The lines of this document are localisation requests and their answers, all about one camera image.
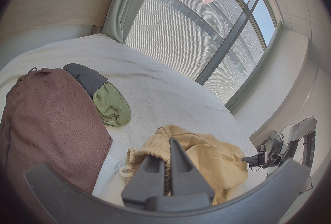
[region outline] wooden panel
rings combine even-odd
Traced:
[[[103,26],[110,3],[111,0],[11,0],[0,20],[0,43],[46,25]]]

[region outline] white bed sheet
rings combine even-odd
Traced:
[[[126,164],[129,147],[141,147],[158,127],[175,124],[196,133],[209,133],[223,142],[239,146],[246,156],[256,154],[242,128],[215,94],[195,81],[145,54],[101,34],[47,44],[13,59],[0,71],[0,113],[5,96],[19,76],[30,69],[62,68],[83,64],[108,78],[125,97],[131,122],[123,127],[106,127],[114,139],[109,154]],[[265,180],[265,170],[252,172],[232,197]],[[116,173],[103,199],[122,204],[120,192],[126,178]]]

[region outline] folded green clothing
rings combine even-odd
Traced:
[[[107,126],[123,126],[131,120],[130,107],[122,94],[109,81],[94,93],[93,103]]]

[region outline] beige pants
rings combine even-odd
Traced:
[[[213,205],[225,202],[237,185],[248,176],[247,163],[241,149],[233,144],[220,142],[210,134],[195,134],[175,125],[160,127],[140,149],[129,149],[127,164],[133,174],[138,170],[146,155],[162,159],[166,163],[165,190],[170,191],[170,143],[176,138],[194,165],[215,190]]]

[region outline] dark gray fabric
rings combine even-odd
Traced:
[[[65,65],[63,69],[70,73],[84,87],[92,99],[95,92],[108,80],[108,78],[102,76],[96,70],[81,64],[70,63]]]

